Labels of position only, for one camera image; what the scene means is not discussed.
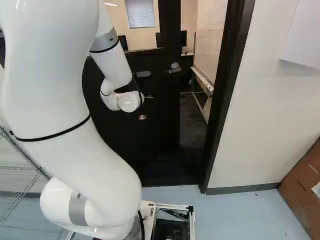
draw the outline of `white paper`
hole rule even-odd
[[[320,182],[311,189],[320,199]]]

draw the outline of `baseboard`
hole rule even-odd
[[[247,185],[247,186],[230,186],[230,187],[214,187],[207,188],[206,195],[220,195],[220,194],[235,194],[245,192],[255,192],[276,189],[279,186],[279,182],[258,184],[258,185]]]

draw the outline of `whiteboard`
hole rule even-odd
[[[299,0],[280,58],[320,69],[319,0]]]
[[[194,65],[214,84],[228,0],[198,0]]]

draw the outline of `computer monitor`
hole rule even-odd
[[[155,40],[156,40],[156,47],[157,48],[163,48],[163,42],[162,42],[162,38],[161,38],[161,34],[160,32],[156,32],[155,33]],[[187,46],[187,31],[183,30],[181,31],[181,45],[182,47],[186,47]]]
[[[126,35],[119,35],[118,37],[123,50],[128,51],[128,43],[127,43]]]

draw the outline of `cardboard box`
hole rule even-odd
[[[320,138],[283,179],[278,188],[313,240],[320,240],[320,197],[317,195],[319,187]]]

